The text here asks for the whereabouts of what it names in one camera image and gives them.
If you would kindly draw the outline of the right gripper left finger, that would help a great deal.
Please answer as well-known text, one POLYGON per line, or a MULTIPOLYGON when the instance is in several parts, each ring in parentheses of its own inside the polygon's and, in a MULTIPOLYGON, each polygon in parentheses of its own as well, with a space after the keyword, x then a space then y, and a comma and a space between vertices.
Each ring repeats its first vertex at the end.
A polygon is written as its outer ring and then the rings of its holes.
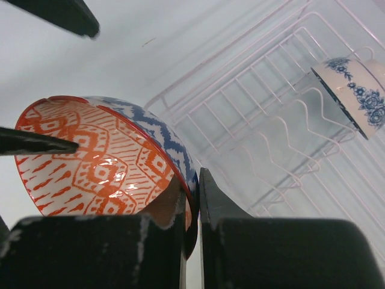
POLYGON ((172 179, 134 215, 26 217, 1 249, 2 288, 185 288, 185 194, 172 179))

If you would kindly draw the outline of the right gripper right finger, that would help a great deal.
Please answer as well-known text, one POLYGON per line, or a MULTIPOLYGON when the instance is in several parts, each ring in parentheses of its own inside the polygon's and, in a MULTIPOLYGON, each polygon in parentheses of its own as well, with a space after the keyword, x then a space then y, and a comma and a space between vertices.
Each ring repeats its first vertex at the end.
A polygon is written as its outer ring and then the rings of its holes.
POLYGON ((253 217, 200 176, 203 288, 381 288, 361 230, 339 219, 253 217))

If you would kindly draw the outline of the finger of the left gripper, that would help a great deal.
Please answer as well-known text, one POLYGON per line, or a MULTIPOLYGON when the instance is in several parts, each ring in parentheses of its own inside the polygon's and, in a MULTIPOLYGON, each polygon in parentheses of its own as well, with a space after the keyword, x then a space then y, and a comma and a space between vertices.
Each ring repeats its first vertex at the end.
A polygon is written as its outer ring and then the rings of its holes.
POLYGON ((74 154, 78 148, 72 141, 1 127, 1 156, 74 154))
POLYGON ((9 0, 10 5, 81 37, 96 38, 99 21, 83 0, 9 0))

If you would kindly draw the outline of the orange blue patterned bowl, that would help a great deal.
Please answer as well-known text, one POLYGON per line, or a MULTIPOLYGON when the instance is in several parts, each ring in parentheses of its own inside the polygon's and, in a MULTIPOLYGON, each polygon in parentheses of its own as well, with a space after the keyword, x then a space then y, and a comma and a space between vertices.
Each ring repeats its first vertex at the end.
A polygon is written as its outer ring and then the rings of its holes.
POLYGON ((186 255, 197 241, 199 181, 187 148, 160 118, 109 97, 52 96, 19 116, 21 131, 73 141, 72 154, 15 158, 44 216, 136 214, 171 189, 186 197, 186 255))

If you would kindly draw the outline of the clear plastic dish rack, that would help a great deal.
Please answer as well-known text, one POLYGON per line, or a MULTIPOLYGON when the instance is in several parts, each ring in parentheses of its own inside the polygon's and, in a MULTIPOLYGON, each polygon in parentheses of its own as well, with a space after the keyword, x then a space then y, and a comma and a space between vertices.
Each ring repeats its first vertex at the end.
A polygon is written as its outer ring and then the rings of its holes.
POLYGON ((384 60, 383 1, 195 1, 183 73, 146 108, 258 217, 384 228, 384 131, 365 140, 314 74, 384 60))

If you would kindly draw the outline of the blue floral white bowl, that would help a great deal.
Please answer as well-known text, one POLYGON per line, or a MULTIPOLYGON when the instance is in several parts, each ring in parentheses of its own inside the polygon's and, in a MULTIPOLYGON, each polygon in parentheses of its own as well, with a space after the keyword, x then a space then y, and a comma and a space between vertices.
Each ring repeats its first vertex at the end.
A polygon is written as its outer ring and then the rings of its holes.
POLYGON ((383 63, 337 57, 311 70, 365 139, 384 126, 383 63))

